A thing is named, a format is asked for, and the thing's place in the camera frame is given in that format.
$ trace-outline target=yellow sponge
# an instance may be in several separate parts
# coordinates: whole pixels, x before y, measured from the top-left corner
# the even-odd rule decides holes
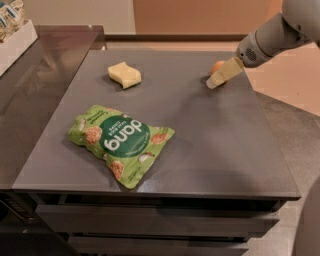
[[[141,74],[138,70],[130,67],[125,62],[108,68],[109,77],[127,89],[141,82]]]

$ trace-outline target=stainless steel counter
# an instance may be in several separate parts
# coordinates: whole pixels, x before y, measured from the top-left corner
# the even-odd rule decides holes
[[[0,77],[0,189],[11,186],[101,26],[36,26],[39,39]]]

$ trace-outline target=white wall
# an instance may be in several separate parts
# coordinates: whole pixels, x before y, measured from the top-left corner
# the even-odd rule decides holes
[[[24,0],[35,25],[103,25],[105,34],[135,34],[132,0]]]

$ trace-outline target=sponge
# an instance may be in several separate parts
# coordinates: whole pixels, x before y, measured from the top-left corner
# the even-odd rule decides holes
[[[125,62],[110,66],[108,72],[109,77],[121,84],[123,89],[127,89],[141,82],[140,72],[128,66]]]
[[[214,89],[217,86],[224,84],[231,78],[239,75],[243,68],[244,65],[238,57],[233,57],[224,63],[216,63],[212,67],[213,74],[208,79],[207,86],[210,89]]]

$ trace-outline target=snack bag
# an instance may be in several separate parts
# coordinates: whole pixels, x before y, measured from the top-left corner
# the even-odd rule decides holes
[[[132,189],[173,134],[170,128],[148,126],[118,110],[95,105],[76,118],[68,138],[105,160],[115,178]]]

